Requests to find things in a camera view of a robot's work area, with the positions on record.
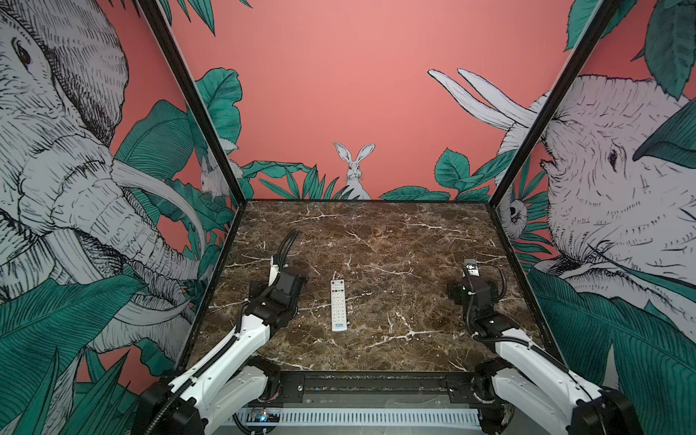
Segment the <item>white remote control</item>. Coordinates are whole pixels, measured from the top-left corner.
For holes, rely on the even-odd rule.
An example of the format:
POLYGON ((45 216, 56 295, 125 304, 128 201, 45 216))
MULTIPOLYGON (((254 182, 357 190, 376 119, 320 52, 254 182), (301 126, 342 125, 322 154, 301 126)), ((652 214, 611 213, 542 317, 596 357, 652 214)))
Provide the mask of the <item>white remote control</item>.
POLYGON ((333 332, 348 329, 344 280, 331 281, 331 321, 333 332))

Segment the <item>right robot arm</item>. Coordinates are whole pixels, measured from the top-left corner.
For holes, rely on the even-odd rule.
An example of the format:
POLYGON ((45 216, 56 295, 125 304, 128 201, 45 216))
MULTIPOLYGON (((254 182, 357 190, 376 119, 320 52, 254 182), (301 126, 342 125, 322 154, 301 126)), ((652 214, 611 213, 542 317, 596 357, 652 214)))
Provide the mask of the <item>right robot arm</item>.
POLYGON ((550 434, 640 434, 632 402, 623 393, 601 387, 574 373, 527 335, 495 304, 507 286, 487 281, 474 259, 467 259, 447 295, 462 307, 471 338, 496 358, 482 362, 471 392, 483 404, 505 402, 523 411, 550 434))

